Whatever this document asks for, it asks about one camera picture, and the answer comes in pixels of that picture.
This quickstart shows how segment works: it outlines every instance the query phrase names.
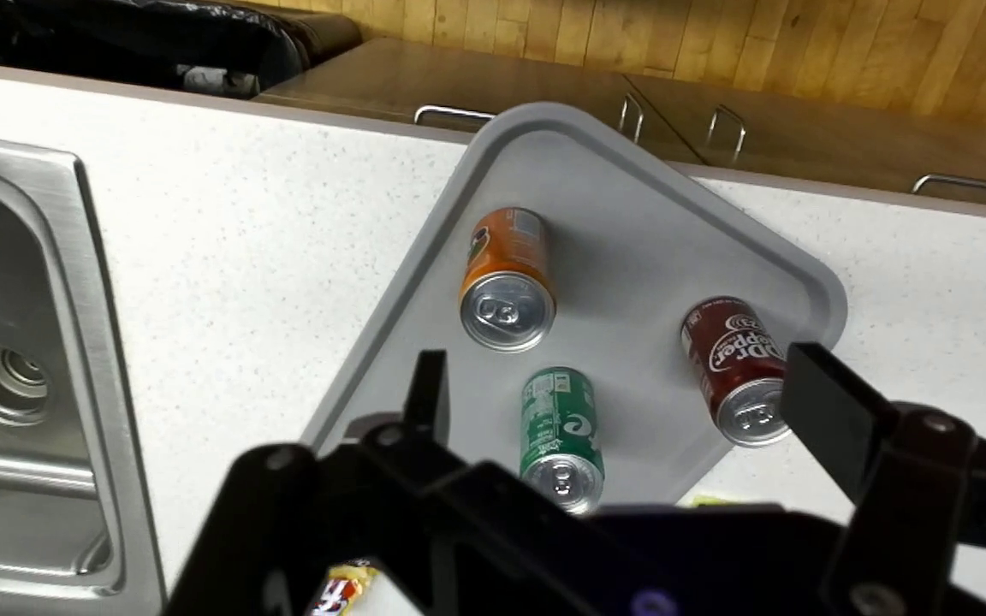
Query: sink basin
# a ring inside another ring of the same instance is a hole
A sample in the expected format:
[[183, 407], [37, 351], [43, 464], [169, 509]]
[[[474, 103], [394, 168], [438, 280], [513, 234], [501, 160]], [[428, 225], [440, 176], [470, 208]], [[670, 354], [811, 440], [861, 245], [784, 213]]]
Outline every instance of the sink basin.
[[100, 234], [72, 156], [0, 144], [0, 612], [157, 612]]

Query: sink drain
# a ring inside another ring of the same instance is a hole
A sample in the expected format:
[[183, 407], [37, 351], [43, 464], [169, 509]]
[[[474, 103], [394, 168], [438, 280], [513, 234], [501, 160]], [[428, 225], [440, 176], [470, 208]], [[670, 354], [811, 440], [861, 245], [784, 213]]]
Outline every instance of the sink drain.
[[50, 384], [42, 362], [0, 346], [0, 424], [42, 424], [49, 393]]

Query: green soda can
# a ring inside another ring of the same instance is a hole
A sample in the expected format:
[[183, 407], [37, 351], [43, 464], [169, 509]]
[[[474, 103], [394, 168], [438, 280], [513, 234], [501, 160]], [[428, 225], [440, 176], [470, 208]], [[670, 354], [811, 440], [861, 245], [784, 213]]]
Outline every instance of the green soda can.
[[573, 367], [538, 369], [525, 384], [519, 420], [519, 477], [568, 515], [596, 509], [603, 453], [591, 379]]

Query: black robotic claw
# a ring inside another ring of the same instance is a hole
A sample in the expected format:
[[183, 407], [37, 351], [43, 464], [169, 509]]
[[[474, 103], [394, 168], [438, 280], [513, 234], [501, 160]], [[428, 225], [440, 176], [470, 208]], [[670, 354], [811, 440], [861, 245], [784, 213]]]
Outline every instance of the black robotic claw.
[[420, 612], [986, 612], [947, 584], [986, 547], [986, 443], [951, 414], [886, 403], [833, 354], [790, 346], [781, 410], [854, 501], [848, 526], [781, 509], [568, 518], [444, 443], [444, 354], [420, 354], [398, 420], [315, 458], [247, 453], [169, 616], [303, 616], [326, 568], [374, 557]]

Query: kitchen counter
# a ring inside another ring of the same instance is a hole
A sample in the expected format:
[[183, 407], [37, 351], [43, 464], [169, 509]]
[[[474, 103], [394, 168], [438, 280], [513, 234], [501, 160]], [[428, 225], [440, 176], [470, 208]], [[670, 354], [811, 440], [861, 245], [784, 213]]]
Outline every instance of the kitchen counter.
[[[438, 132], [19, 71], [0, 71], [0, 141], [85, 160], [163, 580], [173, 582], [232, 457], [293, 443], [309, 424], [464, 144]], [[834, 354], [854, 375], [986, 434], [981, 217], [679, 173], [838, 274], [848, 324]], [[695, 492], [848, 515], [794, 440], [725, 457]], [[964, 551], [956, 580], [986, 596], [986, 555]]]

